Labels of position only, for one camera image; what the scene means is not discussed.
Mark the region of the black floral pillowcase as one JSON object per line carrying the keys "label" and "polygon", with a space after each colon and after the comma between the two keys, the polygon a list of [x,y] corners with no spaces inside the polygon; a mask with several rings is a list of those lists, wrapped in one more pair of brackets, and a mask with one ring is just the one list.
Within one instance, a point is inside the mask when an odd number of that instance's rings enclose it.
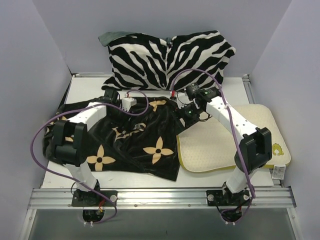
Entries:
{"label": "black floral pillowcase", "polygon": [[166,97],[137,97],[130,112],[141,114],[133,127],[118,127],[118,110],[89,131],[86,161],[93,172],[125,171],[151,174],[176,181],[180,168],[176,123],[172,111],[178,106]]}

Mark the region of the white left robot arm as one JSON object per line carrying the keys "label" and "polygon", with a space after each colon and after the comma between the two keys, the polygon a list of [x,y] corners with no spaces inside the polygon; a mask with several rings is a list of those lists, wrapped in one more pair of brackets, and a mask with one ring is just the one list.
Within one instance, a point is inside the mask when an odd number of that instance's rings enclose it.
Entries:
{"label": "white left robot arm", "polygon": [[68,169],[76,182],[77,192],[83,195],[83,200],[90,206],[101,201],[101,193],[98,180],[93,176],[85,156],[89,130],[107,116],[108,108],[129,116],[141,115],[130,112],[136,104],[137,100],[128,94],[119,99],[116,90],[109,90],[104,96],[89,102],[85,108],[76,110],[75,116],[58,120],[53,127],[53,158]]}

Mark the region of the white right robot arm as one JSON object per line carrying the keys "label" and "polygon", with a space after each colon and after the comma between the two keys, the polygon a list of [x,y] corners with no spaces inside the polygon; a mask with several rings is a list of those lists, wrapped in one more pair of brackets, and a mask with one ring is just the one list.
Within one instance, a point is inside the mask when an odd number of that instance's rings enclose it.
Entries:
{"label": "white right robot arm", "polygon": [[272,158],[272,134],[248,121],[217,88],[201,89],[195,83],[177,93],[174,119],[182,130],[177,137],[178,159],[200,167],[222,162],[234,170],[221,186],[222,200],[232,205],[240,192],[254,187],[252,176]]}

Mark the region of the cream yellow-edged pillow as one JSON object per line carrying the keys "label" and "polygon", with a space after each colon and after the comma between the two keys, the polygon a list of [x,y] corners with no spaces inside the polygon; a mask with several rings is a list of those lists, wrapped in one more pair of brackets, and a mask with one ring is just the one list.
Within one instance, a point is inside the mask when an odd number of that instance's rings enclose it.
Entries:
{"label": "cream yellow-edged pillow", "polygon": [[[271,132],[272,158],[265,168],[288,166],[291,154],[272,112],[261,104],[234,107],[243,117],[259,128]],[[182,167],[192,173],[204,173],[235,167],[236,146],[232,134],[215,118],[198,122],[177,136],[178,158]]]}

